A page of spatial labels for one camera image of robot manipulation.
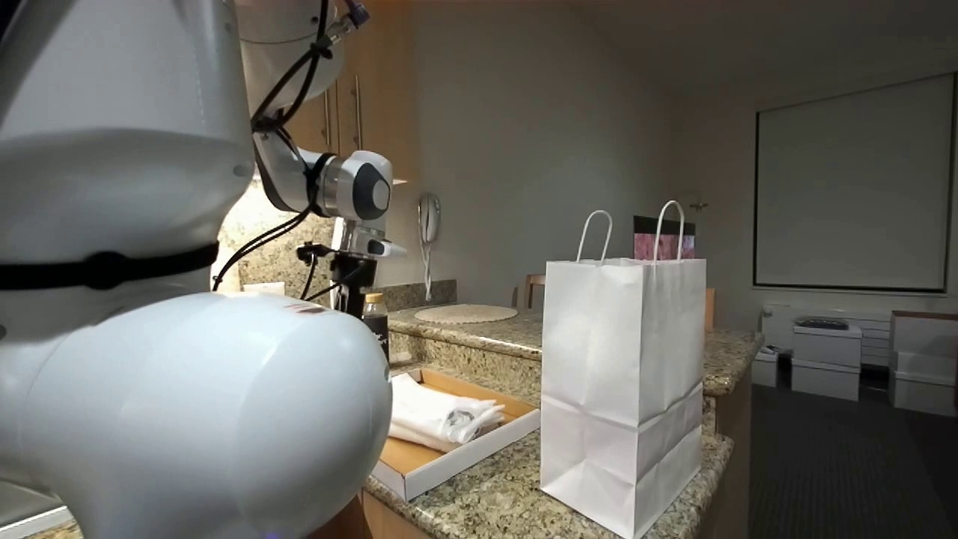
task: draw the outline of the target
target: white paper bag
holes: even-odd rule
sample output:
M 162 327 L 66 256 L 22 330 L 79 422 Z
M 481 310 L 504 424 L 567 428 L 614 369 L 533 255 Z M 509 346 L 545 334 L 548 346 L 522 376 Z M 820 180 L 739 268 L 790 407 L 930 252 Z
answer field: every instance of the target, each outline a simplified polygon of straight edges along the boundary
M 704 295 L 704 261 L 545 265 L 542 491 L 620 536 L 696 473 Z

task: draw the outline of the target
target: bottle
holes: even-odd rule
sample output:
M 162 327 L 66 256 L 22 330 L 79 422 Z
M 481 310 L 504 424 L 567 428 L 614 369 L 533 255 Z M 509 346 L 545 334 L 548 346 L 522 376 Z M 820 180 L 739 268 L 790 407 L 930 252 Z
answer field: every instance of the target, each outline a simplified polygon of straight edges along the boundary
M 383 292 L 365 292 L 361 324 L 380 337 L 380 346 L 388 361 L 388 315 L 385 315 Z

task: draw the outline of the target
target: paper bag handle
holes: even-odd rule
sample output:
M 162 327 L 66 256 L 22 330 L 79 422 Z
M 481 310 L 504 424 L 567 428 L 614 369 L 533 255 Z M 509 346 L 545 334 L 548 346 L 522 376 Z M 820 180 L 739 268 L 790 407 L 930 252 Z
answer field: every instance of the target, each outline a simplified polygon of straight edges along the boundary
M 611 240 L 611 231 L 614 231 L 611 213 L 605 213 L 605 208 L 591 208 L 591 213 L 587 216 L 587 222 L 579 225 L 575 261 L 579 261 L 579 247 L 587 246 L 587 232 L 588 232 L 591 216 L 605 216 L 605 225 L 608 225 L 608 226 L 605 226 L 600 255 L 597 255 L 597 261 L 605 261 L 608 240 Z
M 681 208 L 681 204 L 677 204 L 677 199 L 668 199 L 668 204 L 660 204 L 660 208 L 659 208 L 653 261 L 659 261 L 660 222 L 663 222 L 663 213 L 668 213 L 671 205 L 680 213 L 677 261 L 681 261 L 681 252 L 686 252 L 686 208 Z

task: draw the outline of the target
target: whiteboard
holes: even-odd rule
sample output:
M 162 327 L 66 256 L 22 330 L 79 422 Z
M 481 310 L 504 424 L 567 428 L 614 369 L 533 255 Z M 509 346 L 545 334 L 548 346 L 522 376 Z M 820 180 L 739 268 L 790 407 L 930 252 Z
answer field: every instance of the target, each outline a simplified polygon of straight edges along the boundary
M 952 75 L 757 114 L 754 285 L 946 291 Z

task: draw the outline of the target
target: ceiling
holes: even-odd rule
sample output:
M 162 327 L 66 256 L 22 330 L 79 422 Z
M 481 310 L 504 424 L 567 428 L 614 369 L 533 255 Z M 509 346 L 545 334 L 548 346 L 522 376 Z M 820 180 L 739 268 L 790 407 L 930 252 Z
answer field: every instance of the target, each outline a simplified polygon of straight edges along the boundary
M 958 0 L 578 0 L 671 90 L 958 66 Z

